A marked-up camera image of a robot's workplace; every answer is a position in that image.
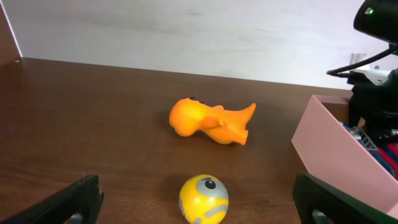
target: cardboard box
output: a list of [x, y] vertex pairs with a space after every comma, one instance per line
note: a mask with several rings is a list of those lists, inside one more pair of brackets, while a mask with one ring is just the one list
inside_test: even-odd
[[313, 95], [292, 143], [310, 174], [398, 218], [398, 181], [340, 124], [348, 100]]

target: minion ball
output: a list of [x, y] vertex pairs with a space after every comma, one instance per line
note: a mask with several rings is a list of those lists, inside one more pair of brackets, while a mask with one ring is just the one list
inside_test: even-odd
[[196, 175], [181, 188], [178, 203], [189, 223], [217, 224], [228, 210], [228, 193], [216, 177]]

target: brown table surface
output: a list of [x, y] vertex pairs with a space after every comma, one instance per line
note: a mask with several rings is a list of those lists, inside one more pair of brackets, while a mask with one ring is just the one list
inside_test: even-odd
[[[300, 223], [292, 189], [305, 168], [290, 140], [312, 94], [350, 96], [31, 58], [10, 63], [0, 68], [0, 220], [98, 174], [105, 200], [97, 223], [186, 223], [180, 188], [210, 174], [229, 193], [223, 223]], [[169, 112], [186, 96], [229, 110], [256, 103], [246, 145], [178, 136]]]

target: white wall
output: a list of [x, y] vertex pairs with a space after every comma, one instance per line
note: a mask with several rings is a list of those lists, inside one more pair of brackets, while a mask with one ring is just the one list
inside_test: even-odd
[[[24, 57], [351, 88], [362, 0], [3, 0]], [[398, 57], [378, 62], [398, 67]]]

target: orange toy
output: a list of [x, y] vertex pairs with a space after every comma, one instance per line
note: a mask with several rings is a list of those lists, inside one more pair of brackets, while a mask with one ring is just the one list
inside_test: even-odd
[[229, 144], [246, 143], [246, 124], [256, 109], [253, 103], [241, 111], [224, 110], [223, 106], [209, 107], [195, 97], [178, 101], [170, 113], [170, 125], [181, 136], [190, 136], [198, 130], [209, 135], [216, 142]]

